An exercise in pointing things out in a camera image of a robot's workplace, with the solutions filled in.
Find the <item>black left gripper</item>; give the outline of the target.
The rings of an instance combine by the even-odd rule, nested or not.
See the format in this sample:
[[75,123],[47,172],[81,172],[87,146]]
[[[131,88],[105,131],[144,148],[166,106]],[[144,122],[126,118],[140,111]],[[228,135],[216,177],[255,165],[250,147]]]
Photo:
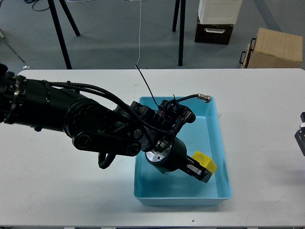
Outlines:
[[182,170],[199,181],[207,183],[212,177],[212,172],[199,165],[192,157],[187,155],[187,149],[182,140],[175,137],[170,146],[162,151],[145,152],[147,162],[156,167],[161,173]]

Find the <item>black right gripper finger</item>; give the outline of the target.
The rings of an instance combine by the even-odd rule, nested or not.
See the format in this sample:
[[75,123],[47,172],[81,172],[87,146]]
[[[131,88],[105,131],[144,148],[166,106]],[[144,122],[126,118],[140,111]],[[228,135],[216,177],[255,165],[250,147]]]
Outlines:
[[302,154],[305,156],[305,113],[302,112],[300,115],[301,124],[299,130],[295,133],[295,139],[299,145]]

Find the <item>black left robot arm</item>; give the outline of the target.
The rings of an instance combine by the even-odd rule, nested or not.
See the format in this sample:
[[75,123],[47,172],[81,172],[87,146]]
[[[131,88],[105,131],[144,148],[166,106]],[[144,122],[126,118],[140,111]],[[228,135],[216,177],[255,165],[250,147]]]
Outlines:
[[208,182],[217,167],[200,152],[187,155],[177,134],[196,119],[181,99],[163,100],[157,110],[138,102],[127,105],[100,87],[72,82],[31,80],[0,67],[0,120],[39,132],[65,132],[82,151],[97,152],[99,167],[117,155],[145,153],[160,172],[182,170]]

